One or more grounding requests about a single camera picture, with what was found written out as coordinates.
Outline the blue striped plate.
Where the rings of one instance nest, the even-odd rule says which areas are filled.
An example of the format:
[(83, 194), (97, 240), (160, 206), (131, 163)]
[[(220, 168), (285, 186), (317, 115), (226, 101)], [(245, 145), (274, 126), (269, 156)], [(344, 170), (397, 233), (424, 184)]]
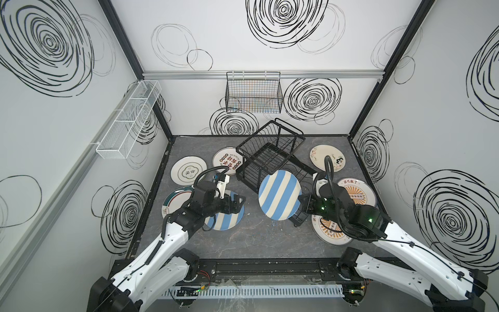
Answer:
[(302, 194), (297, 177), (286, 170), (278, 170), (267, 175), (262, 181), (258, 200), (262, 212), (272, 220), (282, 221), (293, 217), (297, 212)]
[(206, 231), (226, 231), (235, 227), (244, 216), (244, 203), (246, 202), (246, 198), (243, 196), (239, 196), (236, 192), (226, 190), (224, 198), (230, 197), (232, 200), (235, 200), (238, 197), (239, 202), (242, 203), (242, 207), (238, 213), (235, 214), (225, 214), (225, 213), (217, 213), (213, 216), (209, 216), (205, 219), (205, 224), (202, 227), (202, 230)]

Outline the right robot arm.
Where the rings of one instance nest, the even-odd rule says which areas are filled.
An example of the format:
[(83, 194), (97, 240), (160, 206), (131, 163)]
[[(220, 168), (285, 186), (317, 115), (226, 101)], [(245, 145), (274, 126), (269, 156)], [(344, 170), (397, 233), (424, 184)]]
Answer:
[(434, 311), (484, 311), (481, 298), (488, 277), (439, 254), (404, 231), (386, 213), (372, 205), (356, 204), (344, 187), (333, 182), (333, 161), (324, 158), (324, 171), (314, 177), (313, 191), (299, 197), (307, 213), (335, 223), (349, 238), (372, 243), (408, 268), (399, 267), (347, 248), (337, 262), (341, 278), (370, 279), (420, 300)]

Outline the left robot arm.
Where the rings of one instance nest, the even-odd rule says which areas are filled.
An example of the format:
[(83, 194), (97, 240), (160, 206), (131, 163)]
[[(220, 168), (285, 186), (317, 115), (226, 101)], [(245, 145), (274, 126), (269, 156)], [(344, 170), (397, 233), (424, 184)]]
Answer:
[(164, 218), (157, 238), (112, 278), (101, 277), (90, 289), (87, 311), (146, 311), (176, 283), (196, 279), (199, 257), (184, 245), (219, 213), (238, 214), (245, 197), (226, 192), (224, 182), (202, 181), (190, 197)]

